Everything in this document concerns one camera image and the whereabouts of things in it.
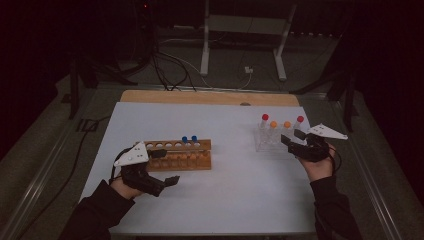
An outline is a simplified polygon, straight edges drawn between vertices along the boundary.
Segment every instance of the test tube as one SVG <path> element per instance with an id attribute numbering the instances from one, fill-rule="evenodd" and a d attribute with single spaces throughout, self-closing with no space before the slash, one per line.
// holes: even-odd
<path id="1" fill-rule="evenodd" d="M 262 115 L 262 121 L 261 121 L 261 124 L 259 125 L 259 128 L 261 128 L 261 129 L 265 128 L 266 122 L 268 121 L 268 118 L 269 118 L 268 114 Z"/>
<path id="2" fill-rule="evenodd" d="M 191 136 L 191 141 L 193 141 L 194 146 L 196 146 L 196 147 L 200 146 L 199 141 L 197 141 L 196 135 Z"/>
<path id="3" fill-rule="evenodd" d="M 188 138 L 186 136 L 184 136 L 182 138 L 182 140 L 183 140 L 183 143 L 184 143 L 184 146 L 185 147 L 189 147 L 190 146 L 190 143 L 188 142 Z M 186 155 L 187 155 L 187 159 L 190 158 L 190 155 L 191 155 L 190 150 L 187 150 Z"/>
<path id="4" fill-rule="evenodd" d="M 283 124 L 283 132 L 281 134 L 291 139 L 292 134 L 290 131 L 290 127 L 291 127 L 291 123 L 289 121 L 285 121 Z"/>
<path id="5" fill-rule="evenodd" d="M 272 121 L 269 124 L 267 142 L 272 142 L 273 141 L 273 137 L 275 135 L 275 131 L 277 130 L 277 126 L 278 126 L 278 124 L 277 124 L 276 121 Z"/>
<path id="6" fill-rule="evenodd" d="M 296 119 L 296 122 L 294 123 L 293 130 L 294 129 L 300 130 L 300 124 L 303 122 L 303 120 L 305 120 L 305 118 L 303 116 L 298 116 L 297 119 Z"/>
<path id="7" fill-rule="evenodd" d="M 197 136 L 196 135 L 191 136 L 191 141 L 193 141 L 193 144 L 194 144 L 195 147 L 199 147 L 200 146 L 200 143 L 197 140 Z M 196 153 L 196 166 L 197 166 L 198 165 L 198 161 L 199 161 L 199 157 L 200 157 L 199 150 L 195 150 L 195 153 Z"/>

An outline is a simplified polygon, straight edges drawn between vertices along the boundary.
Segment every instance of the white table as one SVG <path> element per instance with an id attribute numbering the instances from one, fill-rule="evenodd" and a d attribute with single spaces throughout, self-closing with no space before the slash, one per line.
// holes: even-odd
<path id="1" fill-rule="evenodd" d="M 256 152 L 263 113 L 295 121 L 302 107 L 117 103 L 82 197 L 110 177 L 116 155 L 136 141 L 212 140 L 212 170 L 151 173 L 181 176 L 156 198 L 142 195 L 111 232 L 132 235 L 242 235 L 315 232 L 314 197 L 293 155 Z M 307 118 L 303 123 L 309 127 Z"/>

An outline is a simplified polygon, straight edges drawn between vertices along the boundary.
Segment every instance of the orange cap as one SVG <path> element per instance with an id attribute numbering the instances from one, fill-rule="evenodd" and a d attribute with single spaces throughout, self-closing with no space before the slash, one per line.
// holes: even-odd
<path id="1" fill-rule="evenodd" d="M 276 128 L 277 127 L 277 122 L 276 121 L 272 121 L 269 126 L 271 126 L 272 128 Z"/>
<path id="2" fill-rule="evenodd" d="M 284 122 L 284 127 L 289 128 L 291 126 L 291 123 L 289 121 Z"/>

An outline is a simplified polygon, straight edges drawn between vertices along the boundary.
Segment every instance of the metal stand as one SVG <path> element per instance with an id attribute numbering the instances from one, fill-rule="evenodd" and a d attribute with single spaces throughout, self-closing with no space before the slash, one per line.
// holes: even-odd
<path id="1" fill-rule="evenodd" d="M 225 31 L 225 32 L 244 32 L 280 35 L 280 45 L 273 50 L 275 58 L 275 66 L 280 81 L 287 80 L 286 71 L 284 70 L 281 54 L 289 34 L 291 22 L 296 11 L 296 4 L 290 9 L 289 16 L 286 19 L 268 19 L 268 18 L 248 18 L 237 16 L 211 15 L 209 13 L 209 0 L 205 2 L 205 30 L 203 40 L 202 62 L 200 65 L 200 74 L 203 77 L 208 75 L 209 66 L 209 31 Z"/>

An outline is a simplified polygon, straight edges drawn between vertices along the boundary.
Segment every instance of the floor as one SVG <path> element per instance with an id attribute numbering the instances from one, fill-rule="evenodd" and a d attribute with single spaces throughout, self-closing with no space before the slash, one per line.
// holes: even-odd
<path id="1" fill-rule="evenodd" d="M 190 37 L 166 32 L 160 40 L 158 67 L 152 64 L 129 77 L 137 86 L 122 86 L 107 76 L 99 74 L 97 89 L 81 87 L 81 107 L 74 120 L 69 120 L 70 106 L 62 103 L 69 93 L 69 76 L 58 82 L 58 97 L 45 109 L 26 134 L 0 162 L 0 229 L 14 229 L 12 235 L 20 239 L 56 239 L 72 209 L 79 201 L 80 193 L 95 159 L 107 119 L 95 132 L 80 131 L 80 119 L 101 119 L 110 116 L 114 104 L 126 89 L 163 89 L 156 70 L 163 71 L 168 85 L 184 79 L 185 71 L 191 77 L 175 87 L 175 90 L 193 91 L 265 91 L 287 93 L 317 80 L 328 61 L 337 39 L 324 37 L 289 36 L 282 58 L 288 75 L 287 81 L 279 81 L 272 58 L 273 39 L 242 39 L 216 35 L 211 39 L 209 74 L 198 73 L 201 59 L 201 37 L 195 32 Z M 137 49 L 131 46 L 122 50 L 135 57 Z M 182 59 L 186 70 L 170 62 L 164 55 Z M 132 61 L 120 61 L 123 68 Z M 253 73 L 244 72 L 249 66 Z M 329 102 L 325 93 L 331 85 L 320 86 L 298 96 L 311 124 L 326 122 L 340 131 L 346 131 L 341 116 L 343 99 Z M 354 132 L 349 141 L 332 142 L 343 153 L 343 167 L 338 174 L 338 187 L 350 198 L 364 239 L 422 239 L 424 237 L 424 210 L 419 204 L 391 149 L 366 107 L 361 93 L 355 93 L 355 112 L 352 118 Z M 58 197 L 56 193 L 75 172 Z M 39 174 L 39 168 L 48 171 Z M 23 195 L 27 187 L 38 187 L 32 195 Z M 313 234 L 295 236 L 175 236 L 141 237 L 141 239 L 316 239 Z M 112 239 L 135 239 L 135 236 L 113 235 Z"/>

